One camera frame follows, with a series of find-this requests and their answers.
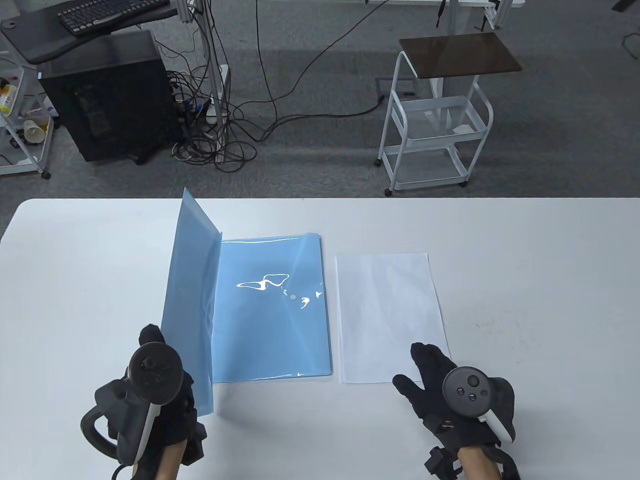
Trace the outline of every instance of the folder cover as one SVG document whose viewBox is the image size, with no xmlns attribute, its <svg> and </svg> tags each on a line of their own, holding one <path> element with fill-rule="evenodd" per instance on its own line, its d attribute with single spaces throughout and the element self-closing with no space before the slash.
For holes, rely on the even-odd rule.
<svg viewBox="0 0 640 480">
<path fill-rule="evenodd" d="M 223 241 L 185 189 L 161 330 L 199 415 L 212 383 L 330 375 L 324 297 L 319 235 Z"/>
</svg>

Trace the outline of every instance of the keyboard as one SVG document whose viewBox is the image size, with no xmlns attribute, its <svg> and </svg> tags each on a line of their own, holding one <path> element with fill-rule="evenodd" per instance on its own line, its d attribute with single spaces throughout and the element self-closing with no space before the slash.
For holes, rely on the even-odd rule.
<svg viewBox="0 0 640 480">
<path fill-rule="evenodd" d="M 167 5 L 170 0 L 91 0 L 60 12 L 60 22 L 73 35 L 87 35 Z"/>
</svg>

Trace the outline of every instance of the wrist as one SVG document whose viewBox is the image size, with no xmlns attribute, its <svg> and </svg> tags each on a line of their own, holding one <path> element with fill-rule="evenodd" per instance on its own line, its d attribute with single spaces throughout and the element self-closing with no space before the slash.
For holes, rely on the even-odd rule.
<svg viewBox="0 0 640 480">
<path fill-rule="evenodd" d="M 501 478 L 498 466 L 482 451 L 482 447 L 462 447 L 458 459 L 469 480 L 498 480 Z"/>
</svg>

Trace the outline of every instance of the floor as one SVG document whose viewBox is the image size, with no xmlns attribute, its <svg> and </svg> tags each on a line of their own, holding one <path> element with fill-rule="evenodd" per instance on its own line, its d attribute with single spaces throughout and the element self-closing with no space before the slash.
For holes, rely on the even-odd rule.
<svg viewBox="0 0 640 480">
<path fill-rule="evenodd" d="M 266 98 L 254 1 L 213 3 L 233 71 L 234 102 Z M 481 79 L 495 124 L 467 188 L 397 196 L 640 196 L 640 61 L 620 45 L 623 35 L 640 26 L 640 2 L 627 13 L 612 12 L 613 3 L 530 0 L 513 10 L 500 37 L 524 71 Z M 19 7 L 43 4 L 24 0 Z M 272 90 L 287 91 L 317 52 L 371 8 L 261 0 L 260 39 Z M 376 101 L 374 78 L 392 74 L 397 39 L 437 35 L 435 17 L 430 7 L 381 7 L 329 50 L 278 109 L 286 115 L 369 108 Z M 479 25 L 480 18 L 472 23 Z M 145 27 L 175 50 L 192 48 L 192 30 L 177 19 Z M 640 37 L 630 45 L 640 54 Z M 202 63 L 201 56 L 188 56 L 192 66 Z M 172 59 L 166 66 L 184 68 Z M 269 106 L 248 108 L 246 114 L 263 124 L 273 116 Z M 144 166 L 87 163 L 62 128 L 53 139 L 50 180 L 34 174 L 0 177 L 0 235 L 28 198 L 176 197 L 185 186 L 199 197 L 382 196 L 388 179 L 372 163 L 383 118 L 384 107 L 358 118 L 293 122 L 233 174 L 186 165 L 170 152 Z"/>
</svg>

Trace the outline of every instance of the black computer case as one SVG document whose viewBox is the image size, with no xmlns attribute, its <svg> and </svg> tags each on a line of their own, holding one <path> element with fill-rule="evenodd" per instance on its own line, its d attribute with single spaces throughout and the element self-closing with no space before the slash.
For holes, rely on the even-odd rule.
<svg viewBox="0 0 640 480">
<path fill-rule="evenodd" d="M 39 67 L 87 161 L 145 156 L 182 138 L 164 64 L 147 30 L 105 35 Z"/>
</svg>

